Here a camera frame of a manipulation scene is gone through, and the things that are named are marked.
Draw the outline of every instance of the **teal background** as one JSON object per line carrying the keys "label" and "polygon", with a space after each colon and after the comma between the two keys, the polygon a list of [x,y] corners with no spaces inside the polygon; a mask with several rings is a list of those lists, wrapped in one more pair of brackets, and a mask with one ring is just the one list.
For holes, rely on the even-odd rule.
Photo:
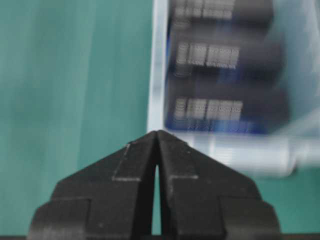
{"label": "teal background", "polygon": [[[0,0],[0,235],[27,234],[59,179],[146,132],[151,42],[151,0]],[[319,180],[256,182],[301,233],[320,232]]]}

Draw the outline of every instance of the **black battery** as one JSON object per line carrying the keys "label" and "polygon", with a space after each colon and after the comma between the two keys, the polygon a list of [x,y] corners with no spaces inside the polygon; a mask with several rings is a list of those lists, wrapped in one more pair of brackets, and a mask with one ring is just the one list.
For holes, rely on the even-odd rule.
{"label": "black battery", "polygon": [[177,77],[194,73],[220,81],[272,86],[285,65],[284,44],[251,29],[210,24],[171,30],[168,71]]}
{"label": "black battery", "polygon": [[272,0],[170,0],[169,26],[223,23],[268,29],[274,17]]}
{"label": "black battery", "polygon": [[287,92],[167,74],[165,126],[170,130],[269,134],[288,123]]}

